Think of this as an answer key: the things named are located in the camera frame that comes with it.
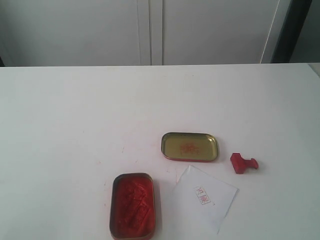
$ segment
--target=red ink stain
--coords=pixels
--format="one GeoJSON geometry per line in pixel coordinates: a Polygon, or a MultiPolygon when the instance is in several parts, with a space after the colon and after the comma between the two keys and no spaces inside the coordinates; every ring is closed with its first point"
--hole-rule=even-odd
{"type": "Polygon", "coordinates": [[[152,181],[146,177],[125,177],[115,192],[114,233],[117,238],[141,238],[155,228],[152,181]]]}
{"type": "Polygon", "coordinates": [[[199,154],[200,153],[200,148],[196,147],[193,143],[186,143],[180,146],[180,153],[181,155],[183,154],[199,154]]]}

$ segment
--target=table surface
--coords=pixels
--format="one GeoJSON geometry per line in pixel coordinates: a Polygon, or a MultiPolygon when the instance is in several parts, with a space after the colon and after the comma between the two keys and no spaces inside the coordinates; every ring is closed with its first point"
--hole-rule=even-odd
{"type": "Polygon", "coordinates": [[[214,135],[192,163],[239,188],[219,240],[318,240],[320,79],[307,64],[0,69],[0,239],[108,240],[112,184],[155,182],[161,201],[189,165],[167,132],[214,135]],[[230,156],[256,158],[235,174],[230,156]]]}

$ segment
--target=paper sheet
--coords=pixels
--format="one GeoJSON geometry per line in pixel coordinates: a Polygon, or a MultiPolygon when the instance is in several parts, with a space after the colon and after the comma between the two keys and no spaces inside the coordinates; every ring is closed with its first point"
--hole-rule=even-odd
{"type": "Polygon", "coordinates": [[[210,239],[219,232],[237,188],[189,166],[162,203],[160,239],[210,239]]]}

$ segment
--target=tin lid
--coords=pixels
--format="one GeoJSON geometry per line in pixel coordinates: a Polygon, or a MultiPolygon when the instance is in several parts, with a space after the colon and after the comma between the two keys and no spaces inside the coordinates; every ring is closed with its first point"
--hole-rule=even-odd
{"type": "Polygon", "coordinates": [[[171,160],[210,162],[217,158],[219,149],[210,134],[168,132],[162,137],[161,151],[171,160]]]}

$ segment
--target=cabinet door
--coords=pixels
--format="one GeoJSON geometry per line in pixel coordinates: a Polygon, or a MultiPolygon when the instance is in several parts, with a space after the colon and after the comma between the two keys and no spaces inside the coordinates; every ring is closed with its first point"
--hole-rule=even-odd
{"type": "Polygon", "coordinates": [[[162,62],[261,63],[264,53],[272,55],[289,4],[290,0],[163,0],[162,62]]]}
{"type": "Polygon", "coordinates": [[[6,66],[150,65],[148,0],[0,1],[6,66]]]}

